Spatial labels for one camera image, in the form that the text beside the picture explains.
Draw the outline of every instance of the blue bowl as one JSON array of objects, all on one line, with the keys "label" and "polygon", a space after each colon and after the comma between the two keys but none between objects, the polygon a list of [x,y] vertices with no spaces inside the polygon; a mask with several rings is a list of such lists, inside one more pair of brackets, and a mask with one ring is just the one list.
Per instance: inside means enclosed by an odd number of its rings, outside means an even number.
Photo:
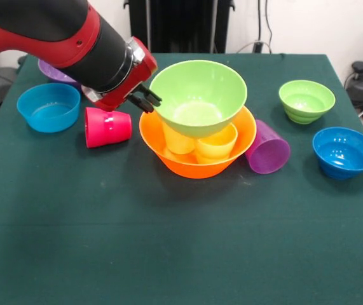
[{"label": "blue bowl", "polygon": [[27,124],[43,133],[61,132],[78,119],[81,94],[67,84],[35,86],[23,93],[17,109]]},{"label": "blue bowl", "polygon": [[363,134],[343,127],[317,132],[313,148],[322,171],[330,178],[345,180],[363,172]]}]

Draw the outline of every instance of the dark green tablecloth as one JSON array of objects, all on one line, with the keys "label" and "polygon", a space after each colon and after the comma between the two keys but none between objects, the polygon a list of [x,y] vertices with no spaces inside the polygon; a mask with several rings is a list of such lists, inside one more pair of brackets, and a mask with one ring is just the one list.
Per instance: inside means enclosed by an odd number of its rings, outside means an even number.
[{"label": "dark green tablecloth", "polygon": [[[328,126],[363,127],[323,55],[156,55],[160,68],[205,58],[246,80],[247,107],[292,147],[256,175],[245,158],[207,180],[169,172],[139,136],[85,147],[83,112],[44,135],[16,110],[46,82],[30,58],[0,111],[0,304],[363,304],[363,174],[328,179],[312,150]],[[334,109],[290,122],[278,88],[327,85]]]}]

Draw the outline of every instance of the magenta cup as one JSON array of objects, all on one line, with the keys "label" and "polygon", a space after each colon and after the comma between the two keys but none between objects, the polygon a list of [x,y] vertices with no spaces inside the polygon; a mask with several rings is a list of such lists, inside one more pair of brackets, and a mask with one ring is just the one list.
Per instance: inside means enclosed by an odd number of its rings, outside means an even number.
[{"label": "magenta cup", "polygon": [[132,136],[132,119],[119,111],[85,108],[85,140],[87,148],[116,144]]},{"label": "magenta cup", "polygon": [[290,158],[290,145],[265,122],[256,120],[257,133],[252,146],[245,152],[250,168],[260,174],[281,169]]},{"label": "magenta cup", "polygon": [[79,88],[80,85],[75,80],[70,78],[69,76],[65,75],[63,72],[59,71],[58,69],[54,68],[50,64],[47,64],[44,60],[38,61],[38,66],[40,71],[47,76],[51,81],[55,83],[64,83],[67,85],[74,86]]}]

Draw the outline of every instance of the small green bowl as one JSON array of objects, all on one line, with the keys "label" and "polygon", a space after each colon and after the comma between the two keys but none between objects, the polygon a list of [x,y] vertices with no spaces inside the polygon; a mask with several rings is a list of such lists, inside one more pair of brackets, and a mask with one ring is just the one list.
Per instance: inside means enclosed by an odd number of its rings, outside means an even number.
[{"label": "small green bowl", "polygon": [[310,124],[335,105],[335,95],[314,81],[289,81],[278,92],[287,116],[295,123]]},{"label": "small green bowl", "polygon": [[233,69],[209,60],[171,65],[152,80],[150,89],[163,99],[155,107],[175,131],[192,138],[220,132],[245,105],[247,87]]}]

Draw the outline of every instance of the purple bowl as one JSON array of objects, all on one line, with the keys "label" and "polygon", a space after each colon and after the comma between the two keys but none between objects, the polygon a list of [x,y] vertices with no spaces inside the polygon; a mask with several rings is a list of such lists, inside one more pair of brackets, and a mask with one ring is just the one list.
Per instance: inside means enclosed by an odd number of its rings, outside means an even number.
[{"label": "purple bowl", "polygon": [[56,83],[64,83],[67,85],[72,85],[74,87],[80,87],[79,83],[65,75],[63,72],[47,64],[44,60],[39,60],[38,66],[40,71],[47,76],[50,80]]}]

